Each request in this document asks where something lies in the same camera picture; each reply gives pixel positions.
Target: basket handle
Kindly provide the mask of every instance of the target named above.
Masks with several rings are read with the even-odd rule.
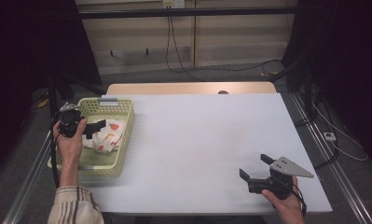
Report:
[[[118,105],[118,98],[98,98],[100,105]]]

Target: plaid sleeve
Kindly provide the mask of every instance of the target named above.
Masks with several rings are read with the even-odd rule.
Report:
[[[48,223],[103,224],[103,217],[89,190],[70,186],[57,189]]]

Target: human arm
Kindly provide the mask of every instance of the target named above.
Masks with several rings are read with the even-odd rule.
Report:
[[[293,191],[298,192],[298,180],[293,176]],[[301,203],[299,199],[294,195],[290,194],[285,200],[278,199],[272,192],[267,189],[262,190],[262,195],[270,201],[278,211],[278,214],[285,224],[304,224],[305,219],[301,211]]]
[[[87,122],[82,119],[75,136],[66,138],[59,134],[59,122],[53,127],[57,149],[62,157],[60,187],[55,194],[54,205],[48,223],[100,223],[103,217],[92,193],[78,186],[78,164],[82,150],[82,134]]]

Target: wall outlet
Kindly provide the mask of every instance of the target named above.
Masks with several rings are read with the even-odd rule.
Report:
[[[163,8],[173,8],[173,0],[162,0]]]
[[[337,138],[335,137],[335,135],[333,133],[323,133],[324,137],[325,137],[325,140],[327,141],[336,141]]]
[[[185,0],[173,0],[173,8],[185,8]]]

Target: white table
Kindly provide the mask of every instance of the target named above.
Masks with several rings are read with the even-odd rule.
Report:
[[[121,175],[80,178],[104,212],[261,215],[274,209],[248,192],[240,168],[253,178],[269,177],[269,166],[259,159],[264,153],[315,174],[279,93],[139,93],[119,95],[132,99],[135,111]],[[308,212],[332,211],[317,177],[298,180]]]

